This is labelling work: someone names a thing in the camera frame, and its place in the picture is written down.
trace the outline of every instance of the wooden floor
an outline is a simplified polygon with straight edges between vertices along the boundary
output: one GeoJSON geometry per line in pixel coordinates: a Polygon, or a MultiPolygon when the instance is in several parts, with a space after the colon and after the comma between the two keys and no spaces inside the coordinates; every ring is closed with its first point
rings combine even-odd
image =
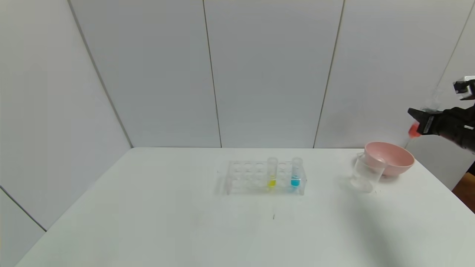
{"type": "Polygon", "coordinates": [[[475,176],[466,173],[452,192],[475,213],[475,176]]]}

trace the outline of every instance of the white wall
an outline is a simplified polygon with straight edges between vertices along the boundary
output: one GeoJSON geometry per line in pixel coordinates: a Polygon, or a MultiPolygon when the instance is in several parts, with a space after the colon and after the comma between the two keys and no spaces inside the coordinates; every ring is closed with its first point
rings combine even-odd
{"type": "Polygon", "coordinates": [[[1,0],[0,36],[1,182],[48,229],[130,146],[66,0],[1,0]]]}
{"type": "Polygon", "coordinates": [[[133,146],[221,146],[201,0],[71,2],[133,146]]]}
{"type": "MultiPolygon", "coordinates": [[[[441,109],[458,106],[468,108],[473,101],[457,99],[452,83],[463,76],[475,75],[475,12],[472,11],[465,29],[440,80],[438,96],[441,109]]],[[[444,185],[452,190],[460,181],[475,155],[459,148],[452,142],[439,136],[421,136],[409,142],[407,149],[434,174],[444,185]]]]}
{"type": "Polygon", "coordinates": [[[0,265],[14,267],[45,232],[0,190],[0,265]]]}
{"type": "Polygon", "coordinates": [[[205,0],[223,147],[312,148],[343,0],[205,0]]]}
{"type": "Polygon", "coordinates": [[[349,0],[315,147],[405,145],[413,119],[436,88],[473,0],[349,0]]]}

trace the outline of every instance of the blue liquid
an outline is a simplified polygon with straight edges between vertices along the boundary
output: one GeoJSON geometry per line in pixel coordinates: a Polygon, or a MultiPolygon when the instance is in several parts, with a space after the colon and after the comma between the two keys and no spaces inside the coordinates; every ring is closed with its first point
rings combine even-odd
{"type": "Polygon", "coordinates": [[[293,187],[298,187],[300,185],[300,178],[298,176],[292,176],[292,179],[290,180],[290,184],[293,187]]]}

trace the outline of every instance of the bowl rim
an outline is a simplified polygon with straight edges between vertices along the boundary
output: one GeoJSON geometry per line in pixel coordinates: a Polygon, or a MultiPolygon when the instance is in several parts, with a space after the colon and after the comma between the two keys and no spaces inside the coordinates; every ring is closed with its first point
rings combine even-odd
{"type": "Polygon", "coordinates": [[[393,146],[396,146],[404,151],[406,151],[407,153],[409,153],[409,155],[411,155],[412,157],[412,164],[411,165],[406,165],[406,166],[399,166],[399,165],[391,165],[391,164],[388,164],[388,166],[392,166],[392,167],[400,167],[400,168],[406,168],[406,167],[412,167],[415,163],[416,163],[416,158],[414,157],[414,155],[409,152],[407,149],[405,149],[404,147],[402,146],[398,146],[396,144],[393,144],[393,143],[388,143],[388,142],[383,142],[383,141],[373,141],[373,142],[369,142],[369,143],[366,143],[366,145],[364,145],[364,151],[366,152],[367,149],[366,147],[371,144],[371,143],[386,143],[386,144],[390,144],[390,145],[393,145],[393,146]]]}

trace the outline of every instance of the test tube with blue liquid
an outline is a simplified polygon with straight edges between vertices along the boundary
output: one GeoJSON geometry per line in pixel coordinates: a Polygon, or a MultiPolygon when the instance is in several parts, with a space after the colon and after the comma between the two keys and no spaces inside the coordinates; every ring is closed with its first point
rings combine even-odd
{"type": "Polygon", "coordinates": [[[300,186],[300,178],[302,176],[302,165],[304,161],[301,158],[293,158],[292,159],[292,177],[290,180],[290,184],[293,187],[300,186]]]}

